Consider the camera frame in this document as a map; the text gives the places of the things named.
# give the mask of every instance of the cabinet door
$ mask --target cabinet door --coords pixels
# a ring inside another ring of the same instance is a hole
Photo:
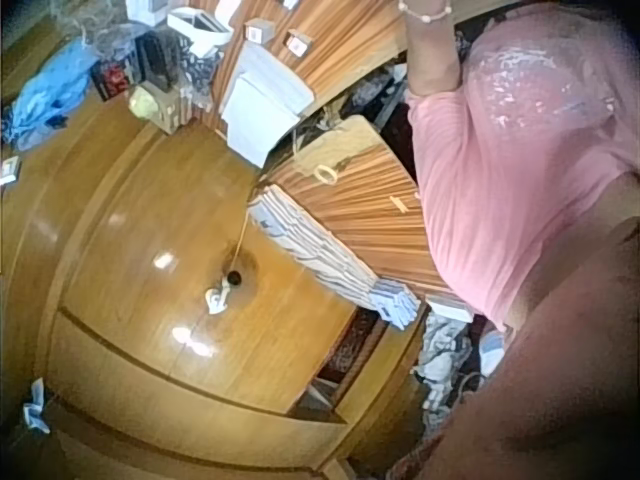
[[[362,124],[350,124],[354,139],[361,138]],[[416,294],[451,297],[429,253],[415,182],[373,127],[367,123],[366,128],[377,141],[349,158],[336,158],[331,143],[322,147],[326,164],[338,176],[334,185],[299,173],[308,172],[308,165],[301,168],[293,158],[269,174],[268,180],[282,187],[379,276],[405,282]]]

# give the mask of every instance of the pearl bracelet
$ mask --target pearl bracelet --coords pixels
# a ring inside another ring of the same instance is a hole
[[[444,7],[444,10],[436,15],[420,15],[419,13],[410,10],[409,6],[404,2],[404,0],[398,1],[398,10],[400,10],[402,13],[406,13],[408,15],[411,15],[412,17],[417,18],[422,23],[431,23],[442,20],[444,17],[446,17],[447,15],[451,15],[451,13],[453,12],[451,5],[447,3],[447,6]]]

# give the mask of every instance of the small white object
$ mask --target small white object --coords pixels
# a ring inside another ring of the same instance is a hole
[[[209,307],[209,315],[216,315],[227,309],[227,297],[231,292],[231,285],[227,277],[222,278],[219,288],[210,288],[204,294],[205,301]]]
[[[293,10],[295,6],[298,4],[299,0],[283,0],[282,6],[288,10]]]
[[[436,315],[465,323],[473,322],[473,312],[462,302],[440,297],[427,297],[426,300]]]
[[[157,2],[150,2],[149,0],[126,0],[127,18],[155,27],[167,18],[167,12],[169,11],[168,2],[159,2],[163,4],[159,8],[155,3]]]
[[[262,18],[254,18],[244,24],[244,34],[250,42],[264,45],[275,37],[276,25]]]
[[[44,410],[44,381],[37,379],[31,384],[31,403],[22,406],[24,422],[29,430],[37,429],[45,434],[51,433],[49,426],[40,418]]]
[[[313,170],[313,176],[316,177],[320,183],[325,185],[335,185],[338,183],[338,173],[331,167],[326,165],[318,165]]]
[[[394,197],[393,195],[389,195],[389,200],[391,200],[391,203],[393,203],[396,206],[396,208],[398,210],[400,210],[400,213],[407,213],[409,211],[409,209],[404,204],[404,202],[402,200],[400,200],[398,197]]]
[[[443,18],[453,13],[453,9],[451,8],[451,5],[447,4],[444,7],[444,10],[440,13],[437,13],[435,15],[420,15],[419,13],[416,13],[413,10],[411,10],[409,6],[404,2],[404,0],[398,1],[398,10],[400,10],[402,13],[406,13],[407,15],[411,15],[412,17],[417,18],[422,23],[427,23],[427,24],[432,22],[437,22],[438,20],[442,20]]]
[[[20,158],[18,156],[3,160],[2,174],[0,176],[0,185],[15,182],[18,179],[19,166],[20,166]]]
[[[489,377],[504,357],[504,335],[493,330],[480,340],[480,373]]]
[[[196,17],[209,28],[195,27]],[[225,24],[225,20],[218,20],[216,16],[197,8],[174,8],[167,16],[167,25],[193,42],[189,51],[198,58],[212,57],[218,47],[229,43],[233,36],[233,29]]]
[[[297,30],[289,30],[285,45],[296,57],[302,58],[311,47],[311,39]]]

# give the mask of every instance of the blue plastic bag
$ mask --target blue plastic bag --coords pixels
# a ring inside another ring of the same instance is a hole
[[[3,140],[25,151],[51,137],[84,100],[89,69],[97,60],[93,48],[79,38],[65,45],[25,84],[9,111],[3,112]]]

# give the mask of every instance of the white paper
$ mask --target white paper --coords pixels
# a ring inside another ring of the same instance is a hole
[[[250,78],[238,77],[222,118],[228,126],[227,145],[262,167],[269,151],[300,119]]]
[[[241,2],[242,0],[220,0],[214,14],[216,20],[229,30],[233,31],[233,27],[229,25],[229,22],[231,22],[231,17],[236,13]]]
[[[237,78],[249,74],[272,100],[298,115],[313,103],[313,91],[293,70],[256,43],[245,41],[225,92],[220,112],[224,112]]]

